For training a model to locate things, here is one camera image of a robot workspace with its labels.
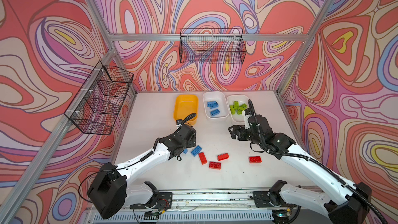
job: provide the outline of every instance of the yellow plastic bin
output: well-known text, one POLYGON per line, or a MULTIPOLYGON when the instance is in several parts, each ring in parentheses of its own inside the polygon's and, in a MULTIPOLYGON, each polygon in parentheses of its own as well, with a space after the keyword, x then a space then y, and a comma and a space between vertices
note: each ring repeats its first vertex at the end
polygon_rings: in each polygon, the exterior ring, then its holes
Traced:
POLYGON ((176 105, 174 106, 174 119, 185 119, 191 113, 196 113, 196 117, 187 123, 194 125, 198 115, 198 97, 193 94, 182 94, 176 98, 176 105))

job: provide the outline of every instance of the black wire basket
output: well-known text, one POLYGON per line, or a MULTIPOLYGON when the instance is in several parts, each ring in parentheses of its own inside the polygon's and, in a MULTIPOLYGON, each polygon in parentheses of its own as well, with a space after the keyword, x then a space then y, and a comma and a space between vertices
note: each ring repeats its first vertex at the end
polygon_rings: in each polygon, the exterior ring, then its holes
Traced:
POLYGON ((243 64, 242 33, 241 28, 182 28, 180 62, 243 64))
POLYGON ((72 115, 65 115, 82 133, 110 135, 132 80, 132 73, 117 66, 102 65, 72 115))

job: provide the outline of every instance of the white table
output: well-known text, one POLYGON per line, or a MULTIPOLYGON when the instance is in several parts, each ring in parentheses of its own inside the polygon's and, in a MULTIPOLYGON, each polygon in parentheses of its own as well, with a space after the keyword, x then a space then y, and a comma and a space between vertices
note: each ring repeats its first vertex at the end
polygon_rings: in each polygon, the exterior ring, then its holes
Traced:
MULTIPOLYGON (((139 93, 127 124, 116 164, 125 162, 150 149, 157 137, 164 137, 176 130, 173 119, 176 93, 139 93)), ((172 189, 232 189, 271 187, 277 180, 293 185, 314 185, 290 165, 266 153, 252 152, 249 141, 231 139, 228 121, 209 122, 205 116, 203 92, 191 93, 199 98, 199 112, 194 128, 197 131, 196 144, 202 147, 207 161, 217 161, 217 155, 228 153, 229 158, 221 161, 221 170, 209 169, 209 163, 202 165, 199 156, 193 157, 191 150, 160 164, 144 173, 134 184, 152 182, 159 190, 172 189), (249 156, 260 156, 261 163, 250 164, 249 156)), ((273 91, 224 92, 225 96, 243 94, 253 102, 257 114, 268 119, 274 132, 283 132, 294 139, 290 126, 273 91)))

